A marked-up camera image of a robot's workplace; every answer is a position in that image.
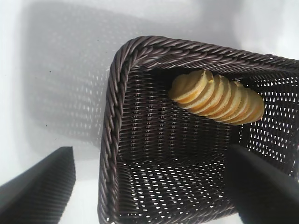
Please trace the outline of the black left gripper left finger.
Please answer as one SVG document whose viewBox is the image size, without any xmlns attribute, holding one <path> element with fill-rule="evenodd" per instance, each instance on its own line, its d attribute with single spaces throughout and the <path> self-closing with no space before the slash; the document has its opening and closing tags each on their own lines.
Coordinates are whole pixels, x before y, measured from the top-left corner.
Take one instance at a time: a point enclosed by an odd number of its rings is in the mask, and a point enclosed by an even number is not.
<svg viewBox="0 0 299 224">
<path fill-rule="evenodd" d="M 57 224 L 76 181 L 72 147 L 60 147 L 0 187 L 2 224 Z"/>
</svg>

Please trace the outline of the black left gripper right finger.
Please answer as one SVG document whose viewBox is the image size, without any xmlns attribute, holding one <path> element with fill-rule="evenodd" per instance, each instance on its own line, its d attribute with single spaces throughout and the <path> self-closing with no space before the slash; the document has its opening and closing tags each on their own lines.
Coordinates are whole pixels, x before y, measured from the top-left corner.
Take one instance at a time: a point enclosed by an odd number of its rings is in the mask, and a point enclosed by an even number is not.
<svg viewBox="0 0 299 224">
<path fill-rule="evenodd" d="M 226 192 L 244 224 L 297 224 L 299 183 L 240 145 L 226 153 Z"/>
</svg>

